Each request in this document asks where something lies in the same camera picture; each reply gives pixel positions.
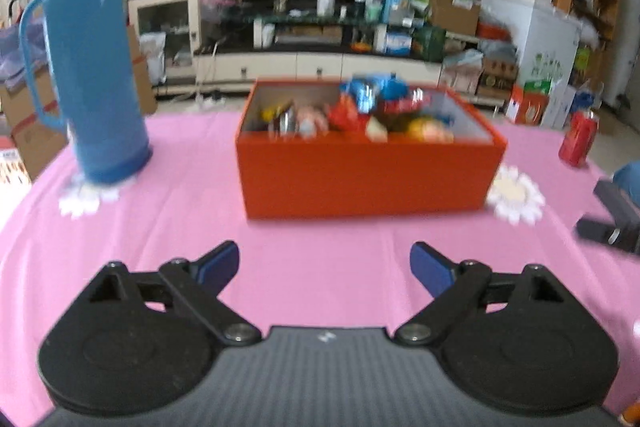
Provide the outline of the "red snack packet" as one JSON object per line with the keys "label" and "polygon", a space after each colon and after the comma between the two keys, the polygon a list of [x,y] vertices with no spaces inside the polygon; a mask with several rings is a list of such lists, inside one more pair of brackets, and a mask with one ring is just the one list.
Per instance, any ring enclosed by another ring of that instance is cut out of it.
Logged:
{"label": "red snack packet", "polygon": [[338,101],[329,107],[328,121],[332,130],[341,132],[363,133],[366,131],[370,117],[360,114],[354,99],[342,93]]}

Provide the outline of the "pink flowered tablecloth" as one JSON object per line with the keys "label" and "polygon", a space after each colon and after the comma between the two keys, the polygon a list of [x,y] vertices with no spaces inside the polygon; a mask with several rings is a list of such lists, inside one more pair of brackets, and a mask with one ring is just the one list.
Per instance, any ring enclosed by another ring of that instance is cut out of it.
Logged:
{"label": "pink flowered tablecloth", "polygon": [[106,262],[132,271],[194,259],[227,239],[240,248],[224,302],[260,329],[274,325],[394,329],[430,296],[409,270],[412,244],[498,272],[541,263],[602,323],[620,351],[606,404],[620,412],[639,396],[639,261],[578,241],[583,215],[603,215],[596,167],[559,160],[561,135],[500,124],[504,162],[544,196],[540,220],[510,223],[489,210],[367,220],[250,221],[245,216],[235,113],[164,114],[148,128],[153,156],[131,184],[89,216],[58,207],[76,170],[63,152],[40,174],[1,233],[1,408],[19,426],[50,410],[37,352],[50,328]]}

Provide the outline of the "orange cardboard box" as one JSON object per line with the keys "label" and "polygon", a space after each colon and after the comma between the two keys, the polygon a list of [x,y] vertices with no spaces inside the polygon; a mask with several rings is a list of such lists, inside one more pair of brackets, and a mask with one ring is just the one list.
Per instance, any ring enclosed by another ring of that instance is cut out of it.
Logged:
{"label": "orange cardboard box", "polygon": [[402,216],[479,210],[508,142],[454,92],[428,90],[432,109],[454,118],[450,143],[402,133],[372,141],[360,132],[317,138],[262,129],[262,110],[284,103],[334,104],[337,80],[259,79],[235,137],[250,219]]}

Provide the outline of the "blue thermos jug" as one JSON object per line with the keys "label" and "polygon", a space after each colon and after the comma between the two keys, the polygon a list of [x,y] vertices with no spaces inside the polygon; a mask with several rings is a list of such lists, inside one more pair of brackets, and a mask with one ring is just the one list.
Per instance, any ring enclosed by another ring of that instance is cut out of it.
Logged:
{"label": "blue thermos jug", "polygon": [[34,72],[26,86],[41,124],[70,138],[85,179],[114,184],[139,172],[152,155],[141,112],[126,29],[124,0],[32,0],[18,38],[30,65],[27,29],[43,12],[51,83],[58,116],[40,101]]}

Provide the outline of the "white chest freezer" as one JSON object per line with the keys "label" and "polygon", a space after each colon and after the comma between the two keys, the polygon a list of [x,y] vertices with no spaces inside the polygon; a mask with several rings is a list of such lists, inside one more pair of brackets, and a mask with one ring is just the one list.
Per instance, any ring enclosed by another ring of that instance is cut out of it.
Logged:
{"label": "white chest freezer", "polygon": [[486,0],[483,6],[510,31],[518,86],[549,94],[568,83],[582,34],[579,20],[540,0]]}

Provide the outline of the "blue cookie packet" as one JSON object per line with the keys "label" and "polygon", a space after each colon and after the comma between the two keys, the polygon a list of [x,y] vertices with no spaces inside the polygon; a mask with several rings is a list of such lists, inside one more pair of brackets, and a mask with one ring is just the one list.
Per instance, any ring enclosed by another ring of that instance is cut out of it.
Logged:
{"label": "blue cookie packet", "polygon": [[340,90],[354,101],[359,114],[375,112],[378,104],[407,98],[409,86],[395,74],[354,76],[341,83]]}

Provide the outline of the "white glass door cabinet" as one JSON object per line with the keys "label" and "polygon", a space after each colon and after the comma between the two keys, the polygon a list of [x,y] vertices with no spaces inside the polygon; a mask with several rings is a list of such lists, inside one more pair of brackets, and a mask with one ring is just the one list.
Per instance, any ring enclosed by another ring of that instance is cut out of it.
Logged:
{"label": "white glass door cabinet", "polygon": [[129,23],[138,36],[165,35],[164,57],[169,84],[195,80],[194,52],[203,40],[200,0],[128,0]]}

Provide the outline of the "white tv cabinet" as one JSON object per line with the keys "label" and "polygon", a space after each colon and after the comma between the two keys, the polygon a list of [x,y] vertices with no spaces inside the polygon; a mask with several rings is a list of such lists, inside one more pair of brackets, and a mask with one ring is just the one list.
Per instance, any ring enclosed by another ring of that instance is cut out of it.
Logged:
{"label": "white tv cabinet", "polygon": [[189,37],[195,80],[215,90],[241,92],[258,79],[347,78],[389,72],[416,84],[438,83],[442,56],[431,46],[408,45],[409,53],[389,54],[389,43],[411,38],[407,27],[356,18],[314,15],[227,15],[201,22]]}

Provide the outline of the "red soda can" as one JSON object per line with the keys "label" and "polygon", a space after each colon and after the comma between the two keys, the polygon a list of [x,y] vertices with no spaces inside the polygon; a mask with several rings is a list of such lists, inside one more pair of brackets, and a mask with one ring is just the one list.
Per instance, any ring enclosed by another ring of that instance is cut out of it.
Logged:
{"label": "red soda can", "polygon": [[570,129],[561,144],[559,158],[570,167],[580,168],[585,165],[598,129],[599,117],[591,109],[575,112],[570,120]]}

